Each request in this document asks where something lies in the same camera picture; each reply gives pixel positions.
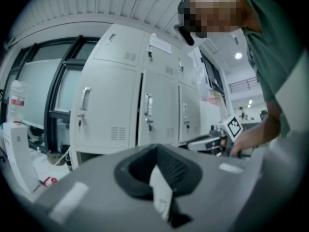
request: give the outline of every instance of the white metal cabinet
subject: white metal cabinet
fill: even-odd
[[[178,55],[178,81],[189,87],[197,87],[197,72],[193,60],[186,54]]]
[[[177,100],[177,82],[145,71],[140,99],[139,145],[177,143]]]
[[[146,35],[147,44],[143,49],[143,61],[141,65],[142,69],[149,69],[168,78],[176,79],[178,59],[176,57],[175,51],[173,51],[172,46],[170,46],[172,54],[158,49],[157,47],[150,46],[151,37],[153,36],[150,34]]]
[[[195,89],[179,84],[179,142],[187,142],[200,135],[200,104]]]
[[[137,66],[144,35],[139,29],[113,24],[99,41],[94,58]]]
[[[110,154],[135,146],[139,83],[140,73],[120,64],[87,62],[72,114],[75,144],[83,152]]]

